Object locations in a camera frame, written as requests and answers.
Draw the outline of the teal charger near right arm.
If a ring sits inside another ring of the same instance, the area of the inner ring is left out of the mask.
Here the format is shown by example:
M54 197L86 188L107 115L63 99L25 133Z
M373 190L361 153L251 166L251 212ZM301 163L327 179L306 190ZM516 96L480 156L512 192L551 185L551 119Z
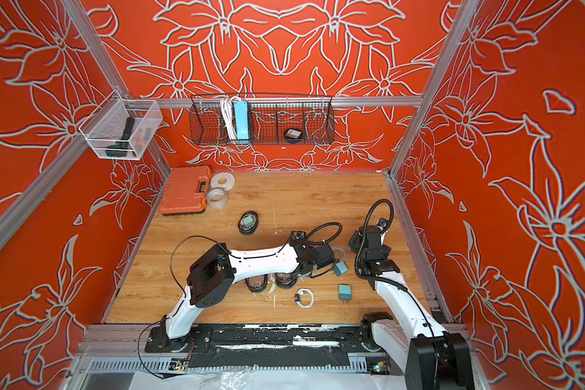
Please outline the teal charger near right arm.
M349 268L346 266L344 262L336 263L332 268L334 274L338 277L344 275L349 271Z

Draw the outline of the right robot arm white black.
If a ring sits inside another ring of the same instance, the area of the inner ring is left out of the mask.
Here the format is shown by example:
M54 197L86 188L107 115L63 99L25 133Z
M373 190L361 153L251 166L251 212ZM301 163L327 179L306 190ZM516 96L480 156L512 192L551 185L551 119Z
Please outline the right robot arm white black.
M356 275L388 304L391 316L367 320L371 341L398 365L408 389L474 389L471 351L459 332L449 332L411 293L384 244L387 230L361 227L349 241Z

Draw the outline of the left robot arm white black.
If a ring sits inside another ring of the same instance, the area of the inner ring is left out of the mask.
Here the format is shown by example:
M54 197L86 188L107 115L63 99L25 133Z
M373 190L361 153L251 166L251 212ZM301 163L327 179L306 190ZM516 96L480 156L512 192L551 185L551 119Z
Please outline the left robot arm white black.
M164 337L174 340L186 336L201 312L221 303L233 284L269 274L307 277L335 261L327 242L314 245L304 238L250 251L231 250L224 243L216 243L191 265L181 299L160 323Z

